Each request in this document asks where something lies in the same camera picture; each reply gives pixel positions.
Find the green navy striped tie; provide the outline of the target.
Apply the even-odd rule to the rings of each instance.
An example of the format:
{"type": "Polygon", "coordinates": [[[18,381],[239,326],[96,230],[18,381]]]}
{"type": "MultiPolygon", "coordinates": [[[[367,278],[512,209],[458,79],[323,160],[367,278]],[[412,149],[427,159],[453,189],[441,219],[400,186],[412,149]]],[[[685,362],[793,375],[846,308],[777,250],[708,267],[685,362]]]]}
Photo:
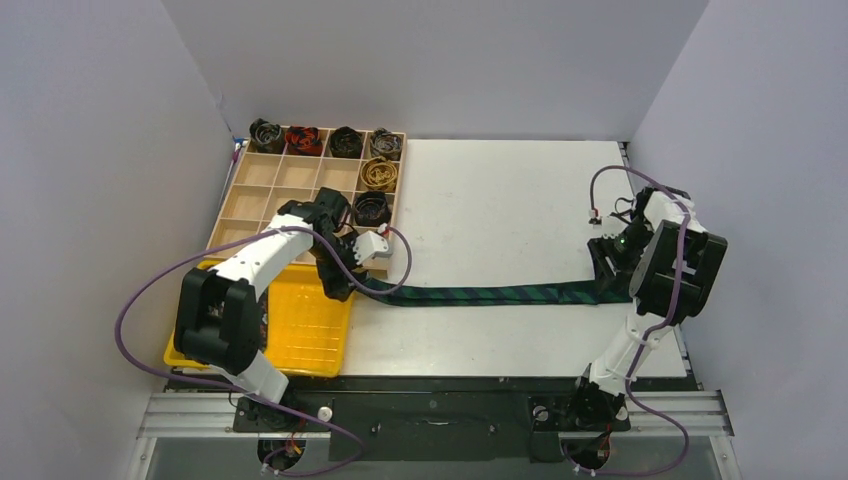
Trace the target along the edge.
{"type": "Polygon", "coordinates": [[[627,291],[596,288],[592,280],[501,287],[402,286],[389,295],[366,296],[398,307],[627,304],[627,291]]]}

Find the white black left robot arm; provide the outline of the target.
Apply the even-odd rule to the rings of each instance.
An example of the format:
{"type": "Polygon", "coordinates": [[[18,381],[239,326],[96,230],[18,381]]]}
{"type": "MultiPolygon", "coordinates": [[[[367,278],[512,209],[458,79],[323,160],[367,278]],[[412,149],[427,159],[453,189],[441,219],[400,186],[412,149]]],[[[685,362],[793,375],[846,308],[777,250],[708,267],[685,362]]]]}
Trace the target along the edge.
{"type": "Polygon", "coordinates": [[[290,200],[276,211],[260,239],[213,267],[190,270],[183,278],[175,350],[263,398],[258,413],[272,429],[291,427],[299,406],[285,394],[288,378],[264,352],[272,282],[300,255],[309,253],[325,296],[345,301],[355,282],[364,281],[364,264],[390,251],[388,241],[374,231],[342,231],[350,210],[341,192],[326,187],[312,201],[290,200]]]}

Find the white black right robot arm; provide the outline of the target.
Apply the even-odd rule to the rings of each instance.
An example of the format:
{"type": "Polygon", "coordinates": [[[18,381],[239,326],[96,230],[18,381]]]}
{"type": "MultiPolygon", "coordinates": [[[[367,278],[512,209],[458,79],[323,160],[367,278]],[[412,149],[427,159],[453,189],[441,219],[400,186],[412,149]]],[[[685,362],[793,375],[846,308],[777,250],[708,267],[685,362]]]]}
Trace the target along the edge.
{"type": "Polygon", "coordinates": [[[703,310],[728,248],[725,238],[696,219],[681,190],[646,187],[629,212],[600,220],[588,241],[595,284],[603,294],[632,302],[621,328],[564,400],[566,418],[580,430],[601,430],[625,419],[627,389],[662,339],[703,310]]]}

